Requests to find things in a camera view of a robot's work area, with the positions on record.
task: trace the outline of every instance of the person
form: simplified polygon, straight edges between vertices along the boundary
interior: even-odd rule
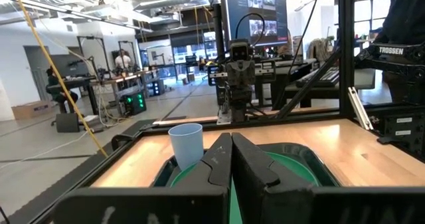
[[[49,68],[46,71],[46,73],[48,76],[48,85],[47,85],[48,87],[59,84],[59,79],[58,77],[56,77],[52,68]],[[68,99],[66,98],[65,93],[59,90],[49,90],[49,91],[50,91],[50,94],[52,95],[53,100],[59,104],[60,112],[63,114],[67,113],[65,108],[65,101],[67,101]],[[72,91],[69,91],[69,93],[73,101],[76,102],[78,100],[78,95]],[[74,107],[71,105],[71,102],[68,102],[68,106],[69,106],[70,113],[72,114],[75,113]]]
[[[418,45],[425,41],[425,0],[391,0],[390,10],[382,26],[382,31],[374,43],[396,45]],[[389,62],[403,62],[389,56]],[[403,102],[408,94],[405,77],[384,71],[382,79],[388,84],[393,102]]]
[[[120,66],[121,68],[128,68],[131,66],[131,59],[128,57],[128,55],[126,55],[125,50],[120,50],[120,55],[115,58],[115,65]]]

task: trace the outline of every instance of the yellow cable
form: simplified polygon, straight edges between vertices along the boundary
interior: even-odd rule
[[[210,32],[211,32],[210,21],[209,21],[209,19],[208,19],[208,15],[207,15],[207,11],[209,12],[209,10],[208,10],[205,6],[203,6],[203,7],[204,7],[204,15],[205,15],[205,19],[207,20],[208,31],[210,31]]]
[[[37,12],[37,10],[35,10],[35,9],[33,9],[33,11],[34,11],[34,13],[36,14],[36,16],[37,16],[37,18],[39,18],[39,21],[41,22],[41,24],[45,27],[45,29],[49,32],[49,33],[52,33],[52,31],[50,31],[50,29],[46,26],[46,24],[43,22],[43,20],[40,18],[40,15],[39,15],[39,13]],[[60,40],[58,40],[58,39],[56,39],[56,38],[54,38],[54,37],[52,37],[52,39],[50,38],[50,37],[48,37],[48,36],[46,36],[46,35],[44,35],[48,40],[50,40],[52,43],[54,43],[54,44],[56,44],[56,45],[58,45],[58,46],[60,46],[60,47],[62,47],[62,48],[64,48],[64,49],[66,49],[66,50],[68,50],[68,52],[70,52],[71,54],[73,54],[74,56],[76,56],[76,57],[78,57],[78,58],[81,58],[85,63],[86,63],[86,65],[88,65],[89,67],[91,67],[92,65],[91,64],[89,64],[88,63],[88,61],[86,60],[86,58],[84,58],[83,56],[80,56],[79,54],[77,54],[77,53],[75,53],[75,52],[73,52],[72,50],[70,50],[66,45],[64,45]],[[105,105],[105,102],[104,102],[104,98],[103,98],[103,95],[102,95],[102,93],[100,92],[100,89],[98,89],[98,91],[99,91],[99,95],[101,96],[101,98],[102,98],[102,104],[103,104],[103,107],[105,108],[105,110],[106,110],[106,105]],[[109,112],[106,112],[106,116],[107,117],[109,117],[109,118],[111,118],[111,119],[114,119],[114,120],[117,120],[117,122],[119,122],[120,120],[129,120],[129,119],[131,119],[131,118],[116,118],[116,117],[113,117],[111,114],[109,114]]]
[[[68,99],[68,101],[71,103],[71,105],[74,107],[79,119],[81,120],[81,122],[83,123],[84,127],[86,128],[87,132],[89,133],[89,135],[92,137],[94,143],[97,145],[97,147],[99,148],[99,150],[101,151],[101,153],[107,158],[108,154],[105,152],[105,150],[102,148],[102,146],[100,145],[99,141],[97,140],[97,138],[95,137],[95,135],[93,134],[93,132],[91,131],[90,127],[87,125],[86,121],[84,120],[84,118],[81,115],[81,112],[79,111],[77,105],[75,104],[74,100],[72,99],[70,93],[68,92],[68,89],[65,87],[64,81],[60,78],[60,74],[58,69],[56,68],[56,66],[54,65],[50,55],[48,54],[46,48],[44,47],[43,42],[41,41],[39,34],[37,34],[37,31],[34,28],[33,23],[31,22],[31,19],[28,15],[28,11],[25,9],[25,6],[23,5],[21,0],[18,0],[18,4],[21,7],[24,15],[25,15],[25,19],[28,22],[28,25],[31,28],[31,32],[33,32],[33,35],[35,37],[35,39],[37,40],[37,43],[40,45],[41,50],[43,51],[45,57],[47,58],[48,63],[51,65],[53,72],[55,73],[55,75],[58,77],[58,81],[60,86],[62,87],[63,91],[65,92],[65,95]]]
[[[195,22],[197,24],[197,38],[198,38],[198,46],[199,46],[199,34],[198,34],[198,13],[197,13],[197,7],[195,7]]]

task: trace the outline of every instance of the screen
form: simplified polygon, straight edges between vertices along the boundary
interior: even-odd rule
[[[238,29],[238,39],[248,39],[257,45],[278,45],[288,41],[288,18],[286,0],[225,0],[227,9],[227,28],[230,40],[236,38],[236,26],[248,13],[258,13],[264,18],[264,27],[258,16],[245,18]]]

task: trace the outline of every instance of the pipe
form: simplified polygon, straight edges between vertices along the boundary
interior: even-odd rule
[[[134,9],[137,11],[172,5],[182,5],[189,2],[191,2],[191,0],[131,0]]]

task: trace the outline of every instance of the seated person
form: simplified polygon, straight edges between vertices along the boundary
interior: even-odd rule
[[[59,79],[54,74],[52,68],[49,68],[46,71],[46,73],[47,73],[47,76],[48,76],[48,85],[47,85],[48,87],[59,84]],[[66,108],[65,108],[65,101],[67,101],[68,99],[66,98],[65,93],[61,92],[59,90],[49,90],[49,91],[50,91],[50,94],[52,95],[53,100],[55,102],[59,103],[60,112],[64,113],[64,114],[67,113]],[[76,102],[78,100],[78,95],[74,92],[71,92],[71,91],[69,91],[69,93],[70,93],[73,101]],[[75,113],[74,107],[71,105],[71,103],[69,101],[68,101],[68,106],[69,106],[70,113]]]

